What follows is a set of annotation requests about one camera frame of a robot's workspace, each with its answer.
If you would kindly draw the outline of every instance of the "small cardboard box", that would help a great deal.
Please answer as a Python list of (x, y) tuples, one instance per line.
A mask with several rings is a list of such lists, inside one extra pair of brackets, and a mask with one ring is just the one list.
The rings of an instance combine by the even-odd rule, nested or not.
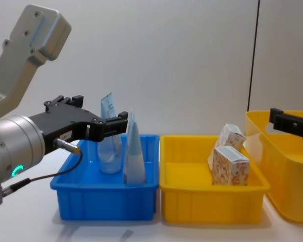
[(231, 146), (214, 148), (213, 184), (245, 186), (248, 181), (249, 159)]
[[(214, 147), (232, 146), (236, 150), (240, 150), (245, 140), (246, 137), (241, 133), (237, 125), (225, 124)], [(210, 170), (212, 170), (213, 150), (208, 157), (208, 163)]]

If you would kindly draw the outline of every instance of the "white sticker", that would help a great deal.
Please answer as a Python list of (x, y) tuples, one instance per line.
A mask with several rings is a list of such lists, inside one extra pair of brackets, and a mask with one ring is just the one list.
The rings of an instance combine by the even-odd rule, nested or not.
[(65, 134), (60, 135), (61, 140), (68, 140), (69, 138), (72, 137), (72, 131), (68, 131)]

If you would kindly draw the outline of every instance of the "plastic bin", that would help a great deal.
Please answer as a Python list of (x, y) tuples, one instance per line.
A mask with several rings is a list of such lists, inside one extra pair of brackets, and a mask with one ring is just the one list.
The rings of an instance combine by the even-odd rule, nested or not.
[[(127, 136), (122, 136), (122, 162)], [(97, 159), (98, 143), (80, 141), (83, 160), (65, 175), (54, 177), (50, 187), (57, 191), (60, 216), (65, 220), (152, 220), (159, 185), (159, 136), (141, 135), (147, 183), (123, 183), (123, 170), (103, 174)], [(70, 155), (60, 171), (72, 167), (79, 155)]]
[[(303, 111), (285, 111), (303, 117)], [(268, 197), (285, 218), (303, 222), (303, 138), (266, 131), (269, 111), (246, 114), (247, 151), (271, 184)]]
[[(250, 159), (248, 186), (212, 185), (208, 156), (218, 136), (162, 136), (160, 188), (168, 223), (259, 223), (270, 186)], [(245, 156), (249, 154), (243, 148)]]

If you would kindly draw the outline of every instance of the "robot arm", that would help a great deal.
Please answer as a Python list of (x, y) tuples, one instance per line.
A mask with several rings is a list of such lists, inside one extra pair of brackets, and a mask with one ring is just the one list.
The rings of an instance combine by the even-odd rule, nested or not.
[(71, 32), (56, 10), (28, 5), (0, 56), (0, 117), (15, 109), (37, 68), (55, 60)]
[(37, 68), (47, 59), (58, 57), (71, 26), (56, 10), (28, 5), (10, 39), (3, 43), (0, 57), (0, 204), (4, 196), (1, 183), (40, 163), (57, 148), (70, 152), (78, 147), (69, 142), (126, 132), (128, 113), (101, 119), (82, 109), (83, 96), (59, 96), (44, 103), (45, 112), (32, 117), (1, 118), (16, 108)]
[(128, 113), (102, 119), (82, 109), (83, 96), (59, 96), (46, 101), (46, 111), (32, 117), (0, 119), (0, 204), (1, 183), (37, 165), (57, 148), (77, 147), (69, 142), (87, 139), (100, 142), (105, 137), (126, 132)]

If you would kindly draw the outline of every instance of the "green led light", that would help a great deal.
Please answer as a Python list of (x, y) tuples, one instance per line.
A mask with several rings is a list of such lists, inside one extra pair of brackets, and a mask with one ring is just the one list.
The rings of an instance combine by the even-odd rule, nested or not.
[(18, 166), (14, 169), (14, 171), (11, 173), (11, 176), (12, 176), (12, 177), (15, 177), (16, 175), (18, 175), (17, 172), (18, 172), (19, 170), (23, 170), (23, 169), (24, 169), (24, 166), (23, 166), (23, 165), (18, 165)]

